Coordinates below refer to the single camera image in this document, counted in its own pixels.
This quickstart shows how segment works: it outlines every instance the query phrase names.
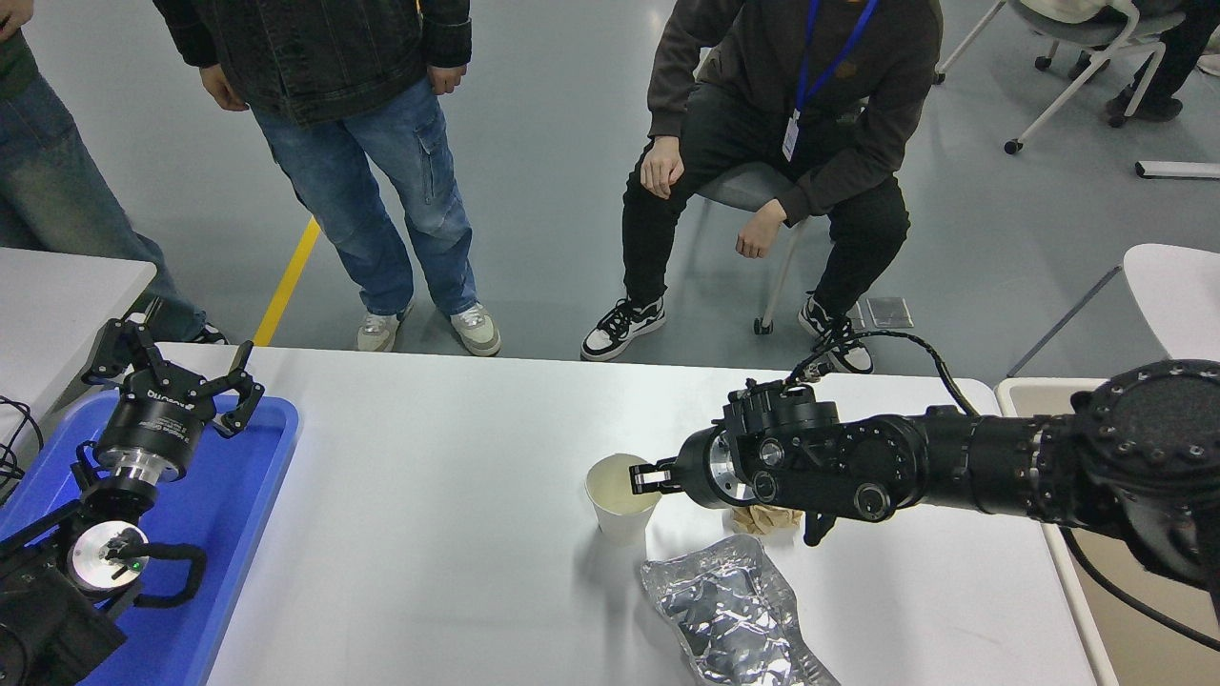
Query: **gray floor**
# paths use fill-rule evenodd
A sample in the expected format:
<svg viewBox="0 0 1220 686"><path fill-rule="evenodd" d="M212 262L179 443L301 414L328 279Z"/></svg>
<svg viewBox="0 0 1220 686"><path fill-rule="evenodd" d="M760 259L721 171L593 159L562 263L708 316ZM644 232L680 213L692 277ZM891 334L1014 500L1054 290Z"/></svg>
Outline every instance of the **gray floor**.
<svg viewBox="0 0 1220 686"><path fill-rule="evenodd" d="M991 2L943 5L948 54ZM620 297L620 195L644 143L644 92L670 6L473 2L475 60L443 105L501 355L577 359L582 337ZM27 35L137 228L161 243L182 288L218 325L253 336L309 218L253 118L214 105L146 0L44 2ZM1220 250L1220 183L1132 172L1141 159L1220 161L1220 79L1192 76L1171 123L1110 129L1102 104L1136 66L1118 63L1010 157L1002 143L1066 84L1070 57L1049 73L1032 68L1044 46L1004 11L933 90L900 173L910 239L869 293L905 298L913 332L958 376L988 383L1131 245ZM387 205L398 211L393 197ZM732 251L748 215L716 206L702 225L700 215L695 201L680 225L670 321L620 359L789 369L809 344L794 312L825 262L825 225L799 248L775 333L758 337L753 319L778 260ZM423 300L396 350L464 354ZM273 344L346 348L361 312L320 242ZM932 374L910 343L874 350L881 372ZM1116 280L1026 374L1108 376L1161 355Z"/></svg>

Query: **black jacket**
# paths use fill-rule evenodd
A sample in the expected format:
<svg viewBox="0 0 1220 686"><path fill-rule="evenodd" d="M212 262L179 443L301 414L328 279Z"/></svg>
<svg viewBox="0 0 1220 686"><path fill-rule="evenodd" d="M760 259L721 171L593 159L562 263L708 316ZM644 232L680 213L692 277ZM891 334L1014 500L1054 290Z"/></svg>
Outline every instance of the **black jacket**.
<svg viewBox="0 0 1220 686"><path fill-rule="evenodd" d="M809 0L677 0L653 63L649 135L681 135L699 49L716 46L699 79L727 88L764 112L791 115L803 60L816 78L847 43L865 6L822 0L805 45ZM824 215L874 188L902 166L919 126L941 50L938 0L881 0L860 43L802 111L802 125L869 105L855 145L778 197L788 225Z"/></svg>
<svg viewBox="0 0 1220 686"><path fill-rule="evenodd" d="M468 0L154 4L188 65L218 62L250 106L303 126L376 110L427 65L470 61Z"/></svg>

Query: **black pants leg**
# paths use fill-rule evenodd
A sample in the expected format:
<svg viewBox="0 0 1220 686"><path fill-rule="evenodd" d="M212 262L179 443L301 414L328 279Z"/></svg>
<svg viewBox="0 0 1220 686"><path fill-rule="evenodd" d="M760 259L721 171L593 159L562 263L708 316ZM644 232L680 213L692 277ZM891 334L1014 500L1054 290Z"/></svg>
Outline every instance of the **black pants leg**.
<svg viewBox="0 0 1220 686"><path fill-rule="evenodd" d="M623 284L636 303L665 293L665 267L687 201L709 181L750 161L767 162L788 178L825 165L852 145L849 126L833 120L802 129L792 162L780 155L787 117L766 115L720 88L702 84L691 95L682 129L682 178L662 200L639 184L639 162L623 194ZM898 254L910 221L893 176L830 211L834 247L817 284L817 301L834 316L845 312Z"/></svg>
<svg viewBox="0 0 1220 686"><path fill-rule="evenodd" d="M855 144L855 125L834 120L802 129L792 164L780 166L792 179L821 168ZM906 203L891 175L883 182L834 205L827 214L834 247L814 289L814 298L831 316L845 314L894 261L906 240Z"/></svg>
<svg viewBox="0 0 1220 686"><path fill-rule="evenodd" d="M622 195L622 262L627 298L651 303L665 293L665 267L673 251L673 233L687 201L704 184L745 162L766 160L767 143L783 122L747 105L736 95L699 84L687 103L680 154L686 171L670 187L670 198L653 195L639 183L639 166L627 178ZM651 144L644 149L644 154Z"/></svg>
<svg viewBox="0 0 1220 686"><path fill-rule="evenodd" d="M1186 12L1186 18L1160 35L1161 43L1165 44L1165 56L1153 74L1152 83L1148 84L1148 93L1144 94L1144 101L1153 106L1166 105L1186 83L1186 77L1191 76L1191 70L1203 55L1208 39L1220 26L1220 2L1216 0L1186 0L1179 10ZM1147 68L1148 61L1136 72L1132 87L1139 83Z"/></svg>
<svg viewBox="0 0 1220 686"><path fill-rule="evenodd" d="M831 248L814 298L831 316L842 315L886 271L906 240L910 220L893 176L830 212Z"/></svg>

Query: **hand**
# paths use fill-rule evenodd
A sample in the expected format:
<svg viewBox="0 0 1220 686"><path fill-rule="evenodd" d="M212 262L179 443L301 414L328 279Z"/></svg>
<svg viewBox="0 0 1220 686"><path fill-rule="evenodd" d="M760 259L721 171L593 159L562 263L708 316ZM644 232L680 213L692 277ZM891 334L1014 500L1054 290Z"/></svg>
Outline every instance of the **hand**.
<svg viewBox="0 0 1220 686"><path fill-rule="evenodd" d="M432 84L432 92L437 95L453 93L458 88L458 84L461 83L461 77L464 76L466 76L466 65L460 67L433 67L428 65L428 83Z"/></svg>
<svg viewBox="0 0 1220 686"><path fill-rule="evenodd" d="M21 24L34 16L34 0L0 0L0 43L17 35Z"/></svg>
<svg viewBox="0 0 1220 686"><path fill-rule="evenodd" d="M662 200L670 199L670 187L682 178L682 155L678 154L676 135L658 135L653 148L644 155L639 165L639 183L649 193Z"/></svg>
<svg viewBox="0 0 1220 686"><path fill-rule="evenodd" d="M220 65L212 65L210 67L199 67L199 78L204 79L204 90L206 90L216 104L221 106L222 110L228 110L231 112L244 112L250 109L245 104L245 100L233 90L233 87L228 83L228 77L224 76L224 70Z"/></svg>
<svg viewBox="0 0 1220 686"><path fill-rule="evenodd" d="M737 253L743 258L765 258L786 218L788 212L783 211L778 200L762 205L737 234Z"/></svg>

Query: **cuff of jacket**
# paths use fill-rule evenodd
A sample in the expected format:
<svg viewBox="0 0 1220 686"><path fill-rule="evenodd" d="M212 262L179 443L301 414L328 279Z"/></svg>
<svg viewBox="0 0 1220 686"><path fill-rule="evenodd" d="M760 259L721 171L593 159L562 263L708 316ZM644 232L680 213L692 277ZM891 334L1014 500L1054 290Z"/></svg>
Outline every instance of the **cuff of jacket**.
<svg viewBox="0 0 1220 686"><path fill-rule="evenodd" d="M190 26L170 27L170 35L173 44L182 54L183 61L193 67L210 67L216 59L216 44L212 43L212 34L203 23Z"/></svg>
<svg viewBox="0 0 1220 686"><path fill-rule="evenodd" d="M653 112L653 126L648 129L648 137L673 135L681 138L684 118L686 115L682 112Z"/></svg>
<svg viewBox="0 0 1220 686"><path fill-rule="evenodd" d="M793 186L788 190L776 195L775 199L783 208L783 214L788 215L788 218L783 220L783 223L789 228L797 226L806 217L826 214L826 209L814 208L809 203L809 198L805 197L805 192L799 186Z"/></svg>
<svg viewBox="0 0 1220 686"><path fill-rule="evenodd" d="M470 63L470 20L442 24L423 20L423 55L433 67L453 68Z"/></svg>

